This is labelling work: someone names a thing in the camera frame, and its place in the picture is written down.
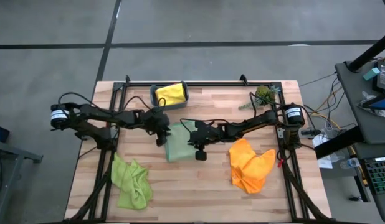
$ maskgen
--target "concrete floor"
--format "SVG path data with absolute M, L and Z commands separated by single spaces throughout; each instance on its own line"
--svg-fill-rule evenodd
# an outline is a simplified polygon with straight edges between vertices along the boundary
M 114 5 L 115 0 L 0 0 L 0 44 L 104 43 Z M 376 40 L 384 34 L 381 0 L 123 0 L 113 43 Z M 251 80 L 305 83 L 333 73 L 335 63 L 368 47 L 111 49 L 103 80 L 123 80 L 126 74 L 132 80 L 236 80 L 245 74 Z M 11 130 L 11 145 L 44 155 L 41 164 L 24 163 L 6 223 L 63 218 L 80 141 L 71 130 L 49 131 L 49 107 L 66 91 L 92 95 L 102 52 L 0 50 L 0 126 Z M 302 87 L 304 103 L 317 107 L 333 79 Z M 340 125 L 354 122 L 346 99 L 332 118 Z M 375 204 L 346 199 L 358 194 L 352 177 L 324 179 L 324 185 L 337 220 L 383 223 Z

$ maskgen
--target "wooden table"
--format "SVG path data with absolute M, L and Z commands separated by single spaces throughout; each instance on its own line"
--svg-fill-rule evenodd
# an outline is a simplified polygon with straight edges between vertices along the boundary
M 302 105 L 297 81 L 281 81 L 286 103 Z M 113 82 L 98 82 L 93 102 L 108 108 Z M 255 87 L 189 87 L 190 99 L 183 109 L 166 111 L 171 124 L 180 118 L 241 121 L 253 116 L 253 110 L 238 110 L 238 106 L 249 102 L 248 93 Z M 128 87 L 126 100 L 141 96 L 150 102 L 148 87 Z M 145 108 L 138 100 L 132 101 L 128 109 Z M 270 107 L 258 109 L 258 114 Z M 103 122 L 93 121 L 97 126 Z M 260 155 L 269 149 L 278 150 L 274 126 L 258 129 L 244 136 Z M 182 161 L 168 163 L 164 147 L 157 147 L 156 136 L 149 136 L 141 129 L 120 131 L 118 153 L 130 162 L 136 159 L 148 168 L 148 181 L 153 190 L 153 199 L 145 210 L 134 211 L 118 208 L 116 201 L 120 190 L 112 185 L 108 206 L 108 222 L 269 222 L 290 221 L 287 195 L 282 169 L 277 162 L 266 178 L 258 194 L 248 195 L 231 184 L 228 150 L 232 143 L 206 146 L 207 161 Z M 302 140 L 311 145 L 311 141 Z M 95 146 L 93 141 L 82 144 L 80 153 Z M 92 151 L 78 161 L 65 217 L 77 212 L 90 195 L 100 152 Z M 320 210 L 330 217 L 330 209 L 314 151 L 308 148 L 297 150 L 303 187 Z M 97 212 L 101 211 L 99 197 Z M 300 213 L 297 193 L 294 191 L 296 208 Z

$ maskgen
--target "white paper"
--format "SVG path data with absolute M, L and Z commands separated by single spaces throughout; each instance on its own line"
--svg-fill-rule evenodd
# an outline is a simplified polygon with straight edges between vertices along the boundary
M 319 134 L 313 138 L 313 145 L 316 147 L 324 142 L 327 141 L 327 137 Z M 318 167 L 325 168 L 325 169 L 332 169 L 332 162 L 331 162 L 331 156 L 325 156 L 321 159 L 317 160 Z

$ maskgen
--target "plastic container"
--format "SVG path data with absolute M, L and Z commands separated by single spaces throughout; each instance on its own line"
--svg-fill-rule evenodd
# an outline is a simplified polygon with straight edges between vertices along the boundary
M 360 166 L 360 162 L 357 158 L 351 158 L 340 163 L 342 169 L 350 169 Z
M 180 81 L 180 83 L 183 86 L 184 97 L 186 98 L 186 101 L 184 101 L 182 103 L 174 104 L 174 105 L 165 105 L 165 107 L 163 108 L 164 110 L 180 109 L 180 108 L 184 108 L 187 106 L 187 101 L 189 98 L 187 83 L 185 83 L 184 81 Z M 156 94 L 155 94 L 157 89 L 158 89 L 158 87 L 156 85 L 151 85 L 151 88 L 150 88 L 151 104 L 154 106 L 160 106 L 158 104 L 158 99 L 156 98 Z

